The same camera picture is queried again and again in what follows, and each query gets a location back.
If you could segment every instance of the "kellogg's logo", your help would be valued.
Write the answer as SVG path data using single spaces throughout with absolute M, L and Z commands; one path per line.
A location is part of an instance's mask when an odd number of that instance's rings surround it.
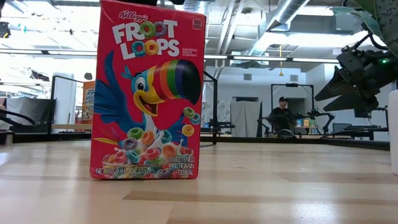
M 134 22 L 144 22 L 144 21 L 148 20 L 147 15 L 137 15 L 137 13 L 135 11 L 129 11 L 129 10 L 121 11 L 119 13 L 119 18 L 132 19 L 132 20 L 134 20 Z

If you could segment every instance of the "floor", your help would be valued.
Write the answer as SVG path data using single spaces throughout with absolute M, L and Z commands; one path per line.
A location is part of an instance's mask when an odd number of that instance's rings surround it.
M 398 223 L 389 152 L 303 144 L 201 149 L 197 180 L 88 177 L 90 142 L 0 147 L 0 222 Z

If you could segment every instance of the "red cereal box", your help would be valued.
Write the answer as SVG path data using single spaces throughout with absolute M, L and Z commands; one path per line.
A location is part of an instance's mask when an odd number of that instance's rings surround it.
M 90 175 L 198 175 L 205 17 L 102 0 Z

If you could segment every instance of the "white cylinder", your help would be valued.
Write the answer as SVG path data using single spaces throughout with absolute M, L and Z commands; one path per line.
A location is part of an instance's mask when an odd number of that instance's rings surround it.
M 390 152 L 392 172 L 398 175 L 398 90 L 388 95 L 388 127 L 390 133 Z

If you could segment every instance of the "calorie label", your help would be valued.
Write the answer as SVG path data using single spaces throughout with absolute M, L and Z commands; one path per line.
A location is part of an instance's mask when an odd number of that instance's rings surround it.
M 202 21 L 200 19 L 192 20 L 192 28 L 201 29 L 202 28 Z

